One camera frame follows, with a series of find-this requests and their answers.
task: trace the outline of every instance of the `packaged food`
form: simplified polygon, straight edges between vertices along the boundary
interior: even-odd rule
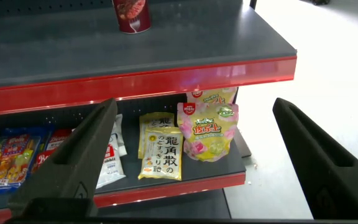
[[[112,127],[111,134],[115,134],[117,137],[119,156],[125,156],[127,154],[127,150],[125,148],[124,140],[122,138],[121,124],[122,114],[118,114],[116,116],[116,122],[114,122],[114,126]]]
[[[145,156],[138,178],[181,180],[183,135],[179,128],[146,128],[145,137]]]
[[[44,128],[6,128],[0,137],[0,190],[20,186],[29,175]]]
[[[96,189],[125,177],[119,158],[118,147],[117,136],[112,134],[107,146],[106,155],[104,156]]]
[[[146,128],[174,127],[175,115],[167,112],[154,112],[139,117],[140,138],[137,157],[143,159]]]
[[[37,154],[37,159],[35,160],[31,173],[34,173],[70,134],[70,129],[59,129],[54,131],[45,150],[40,151]]]
[[[186,140],[183,150],[192,158],[214,162],[230,150],[239,108],[225,103],[178,103],[178,125]]]
[[[238,87],[186,93],[188,103],[232,103]]]

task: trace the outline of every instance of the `lozenge bag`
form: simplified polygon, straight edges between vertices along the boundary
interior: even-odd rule
[[[145,154],[138,178],[181,180],[182,145],[183,135],[179,128],[147,128]]]
[[[225,103],[178,103],[178,125],[185,137],[183,150],[192,159],[214,162],[230,150],[239,107]]]
[[[174,127],[175,115],[168,112],[154,112],[142,115],[139,117],[139,148],[137,151],[137,157],[143,159],[144,157],[144,140],[146,128],[162,128],[162,127]]]

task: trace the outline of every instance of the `shelf pegboard back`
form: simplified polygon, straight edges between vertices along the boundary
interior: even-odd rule
[[[118,114],[125,118],[139,119],[151,112],[176,113],[177,103],[186,102],[185,94],[156,96],[117,101]],[[0,115],[0,131],[3,128],[54,125],[56,128],[75,128],[88,116],[96,105],[73,106],[42,111]]]
[[[0,0],[0,17],[112,7],[110,0]]]

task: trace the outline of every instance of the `red shelf edge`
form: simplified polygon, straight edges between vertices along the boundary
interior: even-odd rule
[[[0,114],[292,80],[296,55],[0,87]]]
[[[94,196],[94,202],[98,208],[112,205],[119,205],[131,202],[140,202],[143,200],[152,200],[164,197],[172,197],[183,194],[192,194],[206,190],[216,190],[235,185],[242,185],[246,181],[246,173],[225,175],[203,180],[194,180],[188,182],[178,182],[175,184],[162,185],[158,187],[149,187],[138,190],[127,190],[122,192],[112,192]],[[12,217],[8,208],[0,209],[0,223]]]

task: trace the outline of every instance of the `store shelf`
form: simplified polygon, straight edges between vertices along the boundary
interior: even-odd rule
[[[152,28],[112,8],[0,18],[0,114],[292,80],[296,50],[241,0],[157,1]]]
[[[216,162],[201,162],[182,155],[182,181],[170,179],[141,179],[141,160],[137,158],[139,144],[139,115],[167,111],[176,113],[178,102],[186,101],[185,94],[117,102],[118,113],[123,114],[122,135],[128,155],[121,157],[127,177],[96,190],[94,201],[98,207],[151,200],[221,189],[244,184],[245,167],[234,141],[230,153]],[[0,115],[0,130],[3,127],[38,126],[52,124],[58,128],[75,128],[95,108],[84,105]],[[11,216],[7,209],[9,194],[0,195],[0,220]]]
[[[98,217],[230,219],[223,189],[100,208]]]

